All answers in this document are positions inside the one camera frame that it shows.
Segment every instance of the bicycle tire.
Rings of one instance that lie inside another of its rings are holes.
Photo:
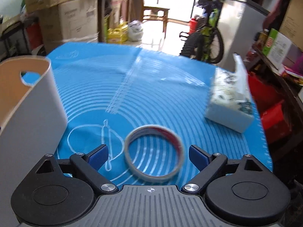
[[[190,34],[185,41],[183,48],[181,50],[180,55],[190,58],[192,55],[195,55],[194,49],[198,45],[199,37],[201,35],[201,32],[196,31],[192,34]]]
[[[217,36],[218,41],[219,41],[219,53],[218,53],[218,56],[215,58],[211,58],[209,56],[209,63],[218,64],[224,56],[224,42],[223,42],[221,32],[219,31],[218,28],[215,27],[213,33],[214,33],[214,38],[215,38],[215,36]]]

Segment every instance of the bicycle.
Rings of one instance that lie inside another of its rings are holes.
[[[185,56],[191,59],[196,59],[206,63],[217,64],[219,63],[224,55],[224,42],[222,35],[217,28],[222,6],[224,0],[199,0],[198,6],[203,7],[207,14],[206,24],[197,25],[196,32],[188,34],[181,32],[179,37],[186,38],[181,56]],[[219,50],[218,54],[214,55],[214,43],[218,42]]]

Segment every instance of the roll of tape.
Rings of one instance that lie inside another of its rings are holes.
[[[176,149],[178,154],[178,163],[175,166],[175,168],[166,175],[163,176],[151,176],[148,175],[139,169],[137,169],[134,164],[132,163],[132,159],[129,155],[129,145],[131,142],[133,142],[135,139],[144,136],[144,135],[159,135],[168,140]],[[159,126],[159,125],[144,125],[140,126],[134,130],[132,130],[124,141],[124,155],[127,165],[129,166],[129,169],[132,171],[132,173],[137,176],[138,178],[151,182],[151,183],[161,183],[169,180],[173,176],[175,176],[178,171],[181,169],[183,162],[184,162],[184,148],[183,144],[181,142],[181,139],[178,137],[178,135],[173,132],[170,129],[167,129],[166,127]]]

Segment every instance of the white bin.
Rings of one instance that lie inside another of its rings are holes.
[[[35,85],[27,85],[21,72],[37,72]],[[44,154],[54,153],[66,129],[50,60],[13,57],[0,63],[0,223],[18,221],[10,198]]]

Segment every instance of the stacked cardboard box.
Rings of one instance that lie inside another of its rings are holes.
[[[25,0],[36,11],[46,52],[66,42],[97,42],[97,0]]]

